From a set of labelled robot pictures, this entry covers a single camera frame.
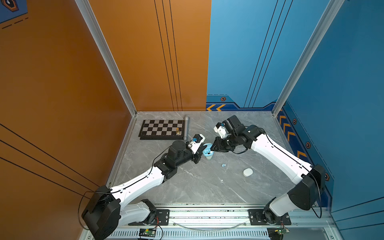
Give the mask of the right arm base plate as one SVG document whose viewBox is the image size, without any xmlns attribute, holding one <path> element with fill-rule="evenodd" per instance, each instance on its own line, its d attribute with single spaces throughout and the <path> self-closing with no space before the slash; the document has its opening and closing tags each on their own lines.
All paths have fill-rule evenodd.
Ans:
<svg viewBox="0 0 384 240">
<path fill-rule="evenodd" d="M 284 226 L 290 226 L 292 224 L 291 218 L 288 213 L 279 217 L 269 210 L 249 209 L 248 215 L 252 226 L 277 226 L 281 224 L 283 224 Z"/>
</svg>

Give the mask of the white earbud charging case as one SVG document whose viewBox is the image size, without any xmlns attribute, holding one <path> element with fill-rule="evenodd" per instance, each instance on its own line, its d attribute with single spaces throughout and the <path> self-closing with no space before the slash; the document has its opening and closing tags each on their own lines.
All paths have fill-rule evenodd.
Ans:
<svg viewBox="0 0 384 240">
<path fill-rule="evenodd" d="M 251 168 L 247 168 L 243 171 L 243 176 L 247 178 L 250 177 L 253 173 L 254 171 Z"/>
</svg>

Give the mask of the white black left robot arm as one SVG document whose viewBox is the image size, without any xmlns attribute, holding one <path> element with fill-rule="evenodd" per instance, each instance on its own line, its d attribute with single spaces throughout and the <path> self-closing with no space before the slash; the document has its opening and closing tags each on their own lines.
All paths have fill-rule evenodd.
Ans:
<svg viewBox="0 0 384 240">
<path fill-rule="evenodd" d="M 116 228 L 132 223 L 156 224 L 157 209 L 151 201 L 144 199 L 137 204 L 132 201 L 172 178 L 179 166 L 189 161 L 197 164 L 206 147 L 203 142 L 175 141 L 143 174 L 124 184 L 112 188 L 101 186 L 94 191 L 81 214 L 94 239 L 104 240 Z"/>
</svg>

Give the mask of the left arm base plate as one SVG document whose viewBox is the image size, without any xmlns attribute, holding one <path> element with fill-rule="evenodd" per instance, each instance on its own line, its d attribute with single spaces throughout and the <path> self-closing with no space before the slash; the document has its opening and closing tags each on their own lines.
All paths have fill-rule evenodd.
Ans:
<svg viewBox="0 0 384 240">
<path fill-rule="evenodd" d="M 156 211 L 156 214 L 150 214 L 149 219 L 144 220 L 143 222 L 134 222 L 130 223 L 129 226 L 168 226 L 170 219 L 170 210 L 169 209 L 160 209 Z"/>
</svg>

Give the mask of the light blue charging case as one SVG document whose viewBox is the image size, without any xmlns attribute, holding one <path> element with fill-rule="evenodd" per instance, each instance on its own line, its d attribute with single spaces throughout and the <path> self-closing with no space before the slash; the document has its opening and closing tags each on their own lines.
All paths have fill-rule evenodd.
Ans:
<svg viewBox="0 0 384 240">
<path fill-rule="evenodd" d="M 211 150 L 211 147 L 213 146 L 213 144 L 207 143 L 207 144 L 204 144 L 204 146 L 206 148 L 203 150 L 203 155 L 207 160 L 211 160 L 214 155 L 214 152 Z"/>
</svg>

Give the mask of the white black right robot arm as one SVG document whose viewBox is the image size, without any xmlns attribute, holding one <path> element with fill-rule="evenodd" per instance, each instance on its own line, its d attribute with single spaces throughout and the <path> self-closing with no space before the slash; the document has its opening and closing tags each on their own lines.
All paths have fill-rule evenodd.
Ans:
<svg viewBox="0 0 384 240">
<path fill-rule="evenodd" d="M 274 142 L 263 128 L 246 127 L 233 115 L 214 127 L 218 137 L 211 147 L 213 152 L 234 152 L 237 146 L 252 150 L 278 167 L 294 187 L 278 198 L 270 200 L 263 209 L 262 220 L 278 224 L 283 215 L 296 209 L 308 211 L 314 203 L 322 204 L 326 171 L 321 165 L 311 165 L 294 156 Z"/>
</svg>

